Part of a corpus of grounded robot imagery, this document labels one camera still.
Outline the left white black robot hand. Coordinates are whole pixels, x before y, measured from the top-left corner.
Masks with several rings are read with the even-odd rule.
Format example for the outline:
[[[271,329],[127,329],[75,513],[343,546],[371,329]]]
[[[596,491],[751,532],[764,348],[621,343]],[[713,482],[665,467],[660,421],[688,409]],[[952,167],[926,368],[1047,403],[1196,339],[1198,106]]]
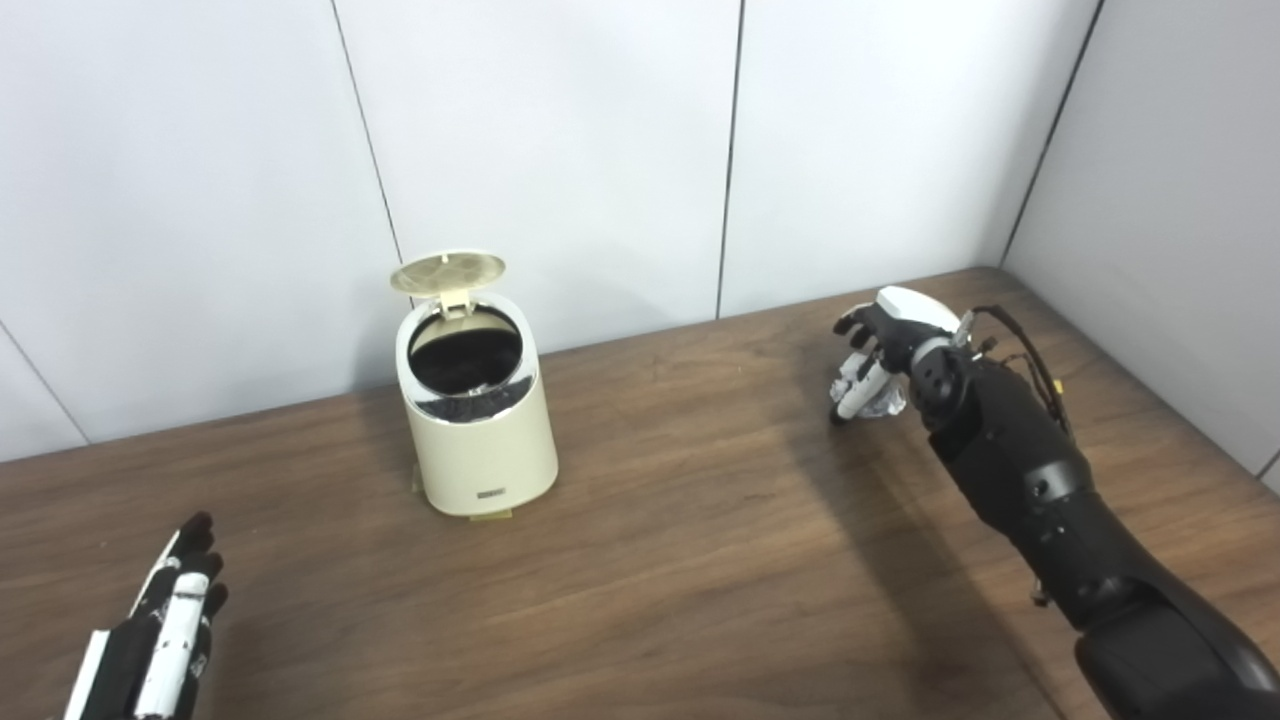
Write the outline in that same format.
[[[219,580],[214,520],[200,511],[169,538],[125,618],[95,630],[64,719],[191,719],[212,657],[212,620],[229,598]]]

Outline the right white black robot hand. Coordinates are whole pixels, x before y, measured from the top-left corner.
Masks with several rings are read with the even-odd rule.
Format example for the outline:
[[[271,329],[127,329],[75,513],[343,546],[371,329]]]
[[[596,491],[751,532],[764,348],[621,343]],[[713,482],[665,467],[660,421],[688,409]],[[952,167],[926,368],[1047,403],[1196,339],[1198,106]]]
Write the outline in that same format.
[[[908,404],[902,379],[931,350],[966,343],[970,324],[970,314],[959,316],[901,286],[886,286],[870,302],[850,307],[832,327],[849,338],[852,352],[829,388],[831,423],[900,414]]]

